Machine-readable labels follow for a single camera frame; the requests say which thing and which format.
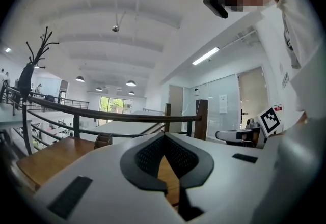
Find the glass door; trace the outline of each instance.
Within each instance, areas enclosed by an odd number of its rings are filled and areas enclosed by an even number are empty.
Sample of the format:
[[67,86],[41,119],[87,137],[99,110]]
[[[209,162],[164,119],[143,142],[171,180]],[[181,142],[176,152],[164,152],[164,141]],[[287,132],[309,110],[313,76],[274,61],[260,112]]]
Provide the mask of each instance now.
[[[117,114],[130,114],[131,113],[132,100],[125,100],[111,97],[101,97],[100,111],[106,113]],[[109,120],[99,119],[98,125],[103,125],[109,122]]]

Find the balcony railing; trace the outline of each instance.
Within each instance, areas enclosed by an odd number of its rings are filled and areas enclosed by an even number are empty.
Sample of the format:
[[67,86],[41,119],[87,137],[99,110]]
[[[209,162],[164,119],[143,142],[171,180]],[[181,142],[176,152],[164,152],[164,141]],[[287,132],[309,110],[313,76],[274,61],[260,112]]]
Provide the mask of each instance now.
[[[5,89],[5,96],[7,96],[8,89],[14,89],[14,90],[18,91],[18,89],[15,89],[15,88],[7,88],[7,89]],[[12,91],[9,91],[8,92],[8,97],[14,100],[14,98],[17,97],[17,96]],[[39,98],[39,99],[43,99],[43,100],[48,100],[48,101],[53,102],[53,103],[59,103],[59,104],[62,104],[62,105],[75,107],[75,108],[81,108],[81,109],[88,109],[88,105],[89,105],[89,102],[66,99],[66,98],[59,98],[59,97],[54,97],[54,96],[49,96],[49,95],[43,95],[43,94],[36,93],[36,92],[31,92],[31,97],[35,97],[35,98]],[[42,111],[42,112],[55,111],[55,110],[53,110],[51,108],[47,108],[47,107],[44,107],[42,105],[39,105],[39,104],[37,104],[37,103],[35,103],[35,102],[31,101],[31,100],[29,100],[28,103],[27,103],[27,109],[32,110],[32,111]]]
[[[21,101],[20,101],[20,92],[17,89],[14,88],[7,88],[6,97],[5,100],[7,103],[11,103],[13,105],[13,114],[15,113],[15,110],[18,108],[22,108]],[[28,96],[28,102],[34,103],[39,105],[40,107],[43,107],[45,109],[50,109],[54,111],[61,111],[67,114],[73,115],[73,126],[68,126],[62,123],[58,123],[55,121],[52,121],[50,119],[44,118],[39,114],[34,113],[35,111],[32,111],[28,108],[27,105],[27,113],[44,120],[46,122],[49,122],[53,125],[57,125],[59,127],[72,130],[74,133],[74,137],[80,138],[81,133],[91,134],[91,135],[99,135],[101,132],[97,131],[91,131],[86,129],[81,129],[79,126],[79,119],[80,117],[87,117],[87,118],[93,118],[93,119],[104,119],[104,120],[112,120],[112,121],[120,121],[120,122],[139,122],[139,123],[156,123],[153,127],[147,129],[146,131],[140,133],[140,134],[117,134],[117,133],[106,133],[110,134],[112,137],[127,137],[127,138],[135,138],[139,137],[145,134],[145,132],[154,129],[153,133],[160,131],[162,128],[165,132],[169,132],[170,129],[170,123],[176,123],[176,122],[188,122],[187,126],[187,136],[191,136],[192,133],[192,122],[195,122],[195,137],[199,139],[206,139],[206,127],[207,127],[207,100],[197,100],[196,104],[196,115],[195,116],[168,116],[171,112],[171,105],[166,105],[166,116],[148,116],[148,115],[126,115],[126,114],[116,114],[116,113],[106,113],[101,111],[95,111],[95,110],[87,110],[82,108],[77,108],[74,106],[67,106],[63,105],[57,102],[50,102],[38,97],[31,97]],[[55,136],[44,129],[41,129],[35,125],[31,125],[34,129],[52,137],[57,140],[61,140],[60,137]],[[34,138],[35,140],[42,141],[39,138],[31,135],[31,138]],[[29,142],[26,143],[26,148],[29,154],[32,153],[31,147],[28,147]]]

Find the metal railing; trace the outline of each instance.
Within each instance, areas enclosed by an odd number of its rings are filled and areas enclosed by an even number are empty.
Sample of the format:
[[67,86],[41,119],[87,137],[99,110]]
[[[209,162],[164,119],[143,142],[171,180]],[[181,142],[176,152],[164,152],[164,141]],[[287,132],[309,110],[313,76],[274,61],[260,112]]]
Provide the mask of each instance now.
[[[21,138],[23,138],[24,140],[25,140],[25,137],[17,130],[17,129],[15,129],[15,128],[13,128],[13,130],[21,137]],[[48,144],[48,143],[46,143],[46,142],[44,142],[43,140],[41,140],[41,139],[39,139],[39,138],[37,138],[37,137],[35,137],[35,136],[33,136],[32,135],[32,138],[33,139],[35,139],[37,142],[39,142],[39,143],[41,143],[41,144],[44,144],[45,146],[50,146],[50,144]],[[40,147],[38,147],[38,146],[36,146],[36,145],[33,145],[34,146],[34,148],[36,149],[36,150],[38,150],[38,151],[40,151],[41,149],[40,149]]]
[[[7,88],[7,95],[6,95],[6,101],[11,102],[13,105],[13,113],[16,109],[16,107],[22,108],[22,105],[20,104],[20,101],[11,99],[9,97],[9,93],[19,95],[19,91],[14,89],[14,88]],[[81,109],[81,108],[76,108],[73,106],[66,106],[62,105],[60,103],[55,103],[55,102],[50,102],[41,98],[36,98],[36,97],[31,97],[28,96],[27,102],[32,102],[35,104],[40,105],[41,107],[52,109],[55,111],[61,111],[67,114],[73,115],[73,126],[67,126],[61,123],[57,123],[55,121],[52,121],[50,119],[44,118],[30,109],[27,108],[26,112],[41,119],[46,122],[49,122],[51,124],[57,125],[59,127],[68,129],[68,130],[73,130],[74,137],[80,138],[81,133],[86,133],[86,134],[91,134],[91,135],[99,135],[101,132],[97,131],[91,131],[91,130],[86,130],[86,129],[81,129],[79,126],[79,119],[80,117],[86,117],[86,118],[93,118],[93,119],[104,119],[104,120],[112,120],[112,121],[120,121],[120,122],[139,122],[139,123],[156,123],[155,126],[158,126],[160,123],[164,123],[161,127],[158,129],[155,129],[155,132],[159,131],[164,127],[165,131],[169,131],[169,125],[170,123],[175,123],[175,122],[188,122],[188,127],[187,127],[187,136],[191,136],[191,126],[192,122],[196,122],[195,124],[195,135],[197,133],[197,138],[204,138],[206,139],[206,127],[207,127],[207,100],[201,100],[201,102],[196,105],[197,107],[197,115],[196,116],[149,116],[149,115],[126,115],[126,114],[116,114],[116,113],[106,113],[106,112],[101,112],[101,111],[95,111],[95,110],[87,110],[87,109]],[[166,106],[166,115],[169,115],[171,111],[171,105],[167,104]],[[57,140],[61,140],[61,138],[41,129],[38,128],[34,125],[32,125],[34,129],[37,129],[38,131],[55,138]],[[116,133],[107,133],[111,134],[112,137],[127,137],[127,138],[135,138],[144,135],[143,133],[140,134],[116,134]]]
[[143,111],[162,113],[162,115],[165,115],[165,112],[163,112],[163,111],[157,111],[157,110],[152,110],[152,109],[147,109],[147,108],[143,108]]
[[[10,88],[10,87],[6,88],[5,89],[5,96],[7,96],[8,89],[15,89],[15,88]],[[10,93],[10,91],[9,91],[8,96],[11,99],[13,99],[14,95],[15,95],[15,93]],[[31,95],[31,97],[44,99],[44,100],[48,100],[48,101],[51,101],[51,102],[54,102],[54,103],[59,103],[59,104],[62,104],[62,105],[75,107],[75,108],[88,109],[88,105],[89,105],[89,102],[85,102],[85,101],[78,101],[78,100],[72,100],[72,99],[66,99],[66,98],[59,98],[59,97],[44,95],[44,94],[40,94],[40,93],[36,93],[36,92],[31,92],[30,95]],[[32,111],[42,111],[42,112],[55,111],[53,109],[44,107],[44,106],[39,105],[37,103],[34,103],[31,100],[29,100],[29,102],[27,103],[27,109],[32,110]]]

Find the wooden tabletop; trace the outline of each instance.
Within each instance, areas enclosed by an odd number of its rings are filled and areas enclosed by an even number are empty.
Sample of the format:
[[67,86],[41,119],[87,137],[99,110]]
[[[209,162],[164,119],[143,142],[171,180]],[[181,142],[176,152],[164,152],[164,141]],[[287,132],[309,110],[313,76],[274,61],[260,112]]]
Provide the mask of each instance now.
[[[93,149],[94,142],[67,137],[17,161],[17,166],[35,183],[36,189],[38,189],[52,176]],[[158,178],[165,181],[168,186],[167,200],[170,204],[177,205],[179,202],[179,179],[165,157],[160,164]]]
[[94,149],[94,142],[67,137],[17,161],[19,169],[38,187]]

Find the ceiling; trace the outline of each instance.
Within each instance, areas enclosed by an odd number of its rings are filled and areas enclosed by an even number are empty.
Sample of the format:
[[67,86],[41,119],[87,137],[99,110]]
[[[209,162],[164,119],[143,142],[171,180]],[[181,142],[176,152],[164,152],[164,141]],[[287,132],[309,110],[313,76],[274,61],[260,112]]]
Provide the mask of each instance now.
[[[57,64],[56,71],[52,69],[51,73],[67,79],[69,71],[65,71],[65,63],[77,68],[92,88],[118,87],[126,95],[129,90],[136,90],[136,96],[143,97],[166,43],[200,1],[20,0],[17,5],[20,15],[15,17],[29,21],[23,23],[16,18],[12,23],[21,22],[29,40],[38,39],[46,26],[53,31],[52,39],[60,43],[53,48],[63,62],[62,67]],[[120,30],[113,32],[117,21],[121,23]],[[29,55],[25,39],[19,40],[2,35],[2,41],[25,59]],[[137,88],[126,86],[128,80],[134,80]]]

